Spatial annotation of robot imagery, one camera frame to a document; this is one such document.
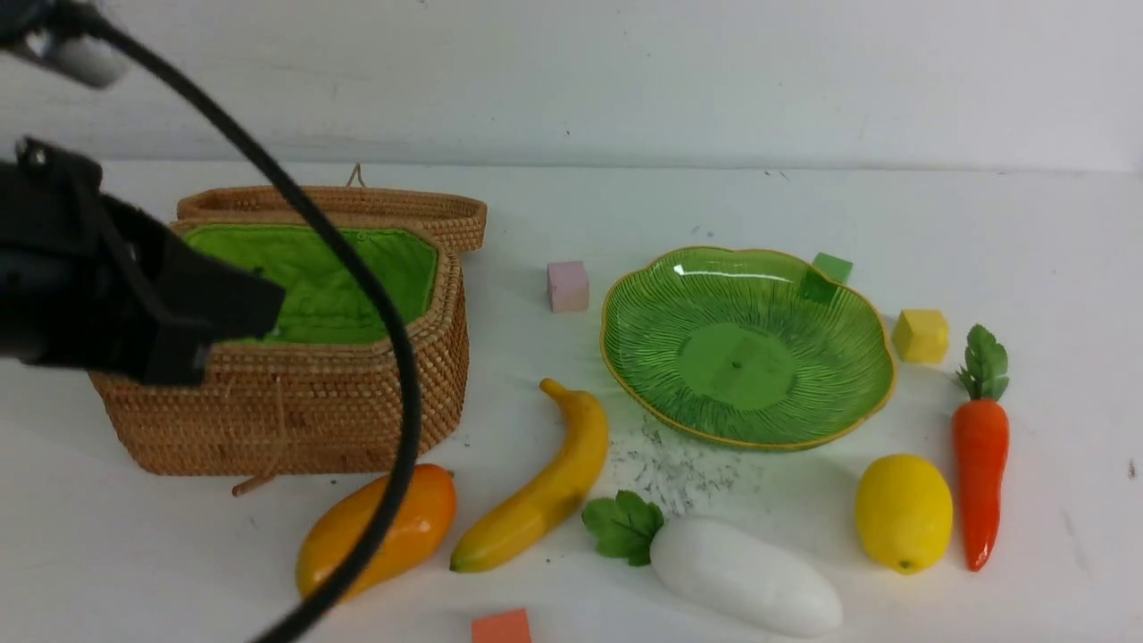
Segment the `yellow cube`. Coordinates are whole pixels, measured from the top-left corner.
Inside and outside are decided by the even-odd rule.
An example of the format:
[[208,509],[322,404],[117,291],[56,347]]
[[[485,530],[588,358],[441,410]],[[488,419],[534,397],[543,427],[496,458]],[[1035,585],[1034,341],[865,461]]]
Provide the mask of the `yellow cube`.
[[941,364],[949,352],[949,321],[940,310],[902,310],[893,346],[904,362]]

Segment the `carrot leaves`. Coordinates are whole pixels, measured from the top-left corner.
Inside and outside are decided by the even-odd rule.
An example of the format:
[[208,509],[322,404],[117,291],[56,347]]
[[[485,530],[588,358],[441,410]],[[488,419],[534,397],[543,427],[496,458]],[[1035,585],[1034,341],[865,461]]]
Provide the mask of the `carrot leaves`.
[[965,365],[957,371],[957,380],[972,400],[999,401],[1008,389],[1008,352],[980,324],[968,331]]

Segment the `white table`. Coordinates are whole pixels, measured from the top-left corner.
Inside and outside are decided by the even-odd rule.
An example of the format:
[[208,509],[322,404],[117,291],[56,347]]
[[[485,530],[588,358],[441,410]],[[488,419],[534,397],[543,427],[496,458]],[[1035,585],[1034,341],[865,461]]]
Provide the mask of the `white table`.
[[[158,216],[199,190],[261,183],[241,163],[107,163],[106,186]],[[339,184],[350,164],[293,168]],[[1135,176],[898,171],[389,167],[369,184],[486,200],[483,249],[465,258],[472,371],[459,431],[427,460],[456,472],[454,533],[423,568],[342,606],[313,642],[469,641],[471,619],[525,606],[536,643],[742,643],[767,635],[676,600],[648,569],[592,552],[577,520],[499,570],[459,577],[459,533],[526,483],[562,429],[541,378],[596,392],[615,447],[600,495],[642,490],[668,512],[732,519],[804,553],[832,579],[856,643],[1143,641],[1143,383]],[[599,357],[607,287],[692,243],[818,250],[887,314],[942,307],[1009,351],[1013,423],[996,555],[964,569],[959,538],[911,578],[872,566],[850,524],[856,477],[913,452],[951,474],[943,371],[904,368],[888,408],[839,442],[796,455],[716,450],[648,421]],[[544,265],[582,258],[592,308],[555,315]],[[296,601],[296,548],[368,476],[163,479],[134,466],[82,375],[0,367],[0,637],[11,642],[243,641]]]

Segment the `banana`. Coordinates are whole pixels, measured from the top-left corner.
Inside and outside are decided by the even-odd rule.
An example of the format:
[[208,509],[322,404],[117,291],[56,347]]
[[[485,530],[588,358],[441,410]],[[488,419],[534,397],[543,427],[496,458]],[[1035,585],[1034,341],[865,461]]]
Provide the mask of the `banana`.
[[449,569],[483,572],[507,563],[580,509],[607,461],[607,415],[593,395],[539,383],[567,426],[563,447],[530,483],[480,519],[453,550]]

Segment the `green leaf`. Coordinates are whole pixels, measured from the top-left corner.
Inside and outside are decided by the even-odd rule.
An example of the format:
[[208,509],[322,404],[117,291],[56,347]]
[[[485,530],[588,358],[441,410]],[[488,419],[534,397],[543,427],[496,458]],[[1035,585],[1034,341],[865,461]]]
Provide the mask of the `green leaf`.
[[596,538],[604,538],[612,532],[615,523],[624,520],[618,504],[610,498],[597,498],[583,508],[583,524]]
[[981,397],[988,400],[1000,400],[1000,396],[1002,396],[1004,392],[1006,392],[1007,389],[1008,389],[1008,378],[1007,376],[1002,376],[994,380],[989,380],[984,383],[984,388],[981,392],[982,393]]
[[598,539],[596,552],[600,556],[626,558],[633,566],[650,563],[650,542],[666,522],[662,509],[631,491],[588,503],[582,519]]
[[632,568],[646,568],[650,564],[650,547],[628,556],[628,564]]
[[965,367],[957,372],[972,400],[1000,400],[1008,388],[1008,351],[980,324],[968,331]]
[[633,531],[616,530],[599,539],[596,552],[607,558],[630,558],[650,552],[650,541]]
[[650,532],[650,537],[654,540],[655,535],[658,533],[658,530],[663,529],[663,525],[666,524],[666,519],[663,517],[663,511],[658,508],[658,505],[655,505],[654,503],[648,503],[647,506],[650,507],[654,519],[652,522],[654,529]]
[[628,524],[632,530],[644,535],[648,540],[650,540],[655,532],[658,531],[658,527],[655,525],[655,511],[647,503],[644,503],[642,498],[633,491],[621,491],[615,495],[615,504],[618,505],[620,512],[626,514]]
[[973,377],[968,375],[968,371],[964,369],[958,370],[957,379],[960,380],[960,386],[965,387],[965,392],[968,393],[968,397],[973,397],[976,383],[973,380]]

